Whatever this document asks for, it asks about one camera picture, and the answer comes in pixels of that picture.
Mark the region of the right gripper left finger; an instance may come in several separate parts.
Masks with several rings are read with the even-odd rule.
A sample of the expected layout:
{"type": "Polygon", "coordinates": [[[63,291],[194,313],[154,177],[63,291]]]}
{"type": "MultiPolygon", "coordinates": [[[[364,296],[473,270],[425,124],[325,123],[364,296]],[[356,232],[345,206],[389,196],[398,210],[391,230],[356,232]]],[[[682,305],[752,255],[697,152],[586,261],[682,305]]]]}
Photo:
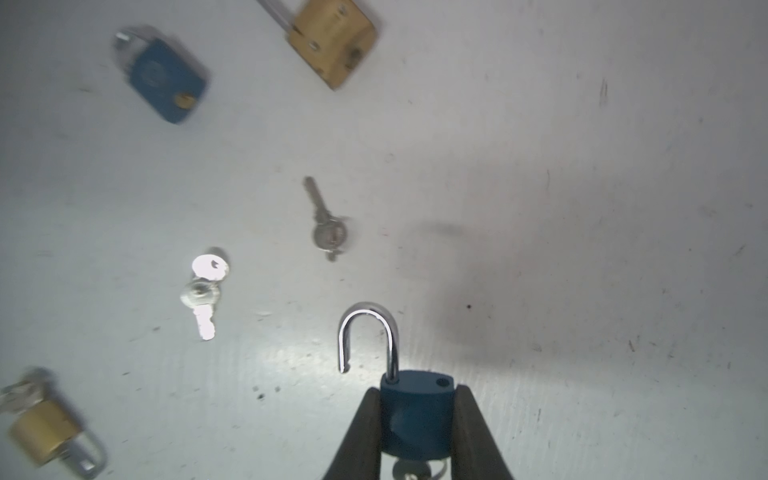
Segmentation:
{"type": "Polygon", "coordinates": [[[381,437],[380,391],[369,388],[323,480],[379,480],[381,437]]]}

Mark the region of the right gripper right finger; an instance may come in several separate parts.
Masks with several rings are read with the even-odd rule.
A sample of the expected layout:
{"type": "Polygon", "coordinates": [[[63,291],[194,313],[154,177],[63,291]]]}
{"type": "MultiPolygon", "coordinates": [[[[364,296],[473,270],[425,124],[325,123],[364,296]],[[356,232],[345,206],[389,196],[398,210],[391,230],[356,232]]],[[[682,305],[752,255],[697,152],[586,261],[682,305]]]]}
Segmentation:
{"type": "Polygon", "coordinates": [[[471,389],[466,385],[458,385],[454,393],[451,478],[453,480],[514,479],[471,389]]]}

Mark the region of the single silver key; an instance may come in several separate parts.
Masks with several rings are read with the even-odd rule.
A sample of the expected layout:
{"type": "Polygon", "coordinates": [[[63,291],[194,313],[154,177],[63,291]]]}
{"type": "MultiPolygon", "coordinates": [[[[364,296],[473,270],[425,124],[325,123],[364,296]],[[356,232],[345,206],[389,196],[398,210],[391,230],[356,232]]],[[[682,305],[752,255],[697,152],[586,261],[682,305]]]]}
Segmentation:
{"type": "Polygon", "coordinates": [[[325,253],[328,261],[335,262],[347,241],[348,229],[340,218],[333,216],[328,210],[313,177],[305,177],[303,185],[314,206],[315,226],[312,240],[315,246],[325,253]]]}

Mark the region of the brass long-shackle padlock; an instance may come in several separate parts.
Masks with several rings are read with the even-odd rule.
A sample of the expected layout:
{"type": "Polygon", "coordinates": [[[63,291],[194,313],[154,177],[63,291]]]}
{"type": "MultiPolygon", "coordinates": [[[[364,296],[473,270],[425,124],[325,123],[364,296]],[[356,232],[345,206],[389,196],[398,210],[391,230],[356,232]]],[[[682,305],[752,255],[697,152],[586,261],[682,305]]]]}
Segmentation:
{"type": "Polygon", "coordinates": [[[308,0],[296,14],[281,1],[259,0],[288,43],[332,89],[339,89],[378,39],[372,20],[353,1],[308,0]]]}

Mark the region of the blue padlock with key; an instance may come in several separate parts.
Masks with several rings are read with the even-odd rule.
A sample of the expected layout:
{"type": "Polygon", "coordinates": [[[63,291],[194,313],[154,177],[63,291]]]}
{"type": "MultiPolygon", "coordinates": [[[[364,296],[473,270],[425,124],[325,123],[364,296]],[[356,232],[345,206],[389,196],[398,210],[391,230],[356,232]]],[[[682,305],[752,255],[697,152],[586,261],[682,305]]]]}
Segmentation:
{"type": "Polygon", "coordinates": [[[128,85],[168,123],[187,120],[208,88],[207,67],[178,38],[151,25],[121,28],[111,50],[128,85]]]}

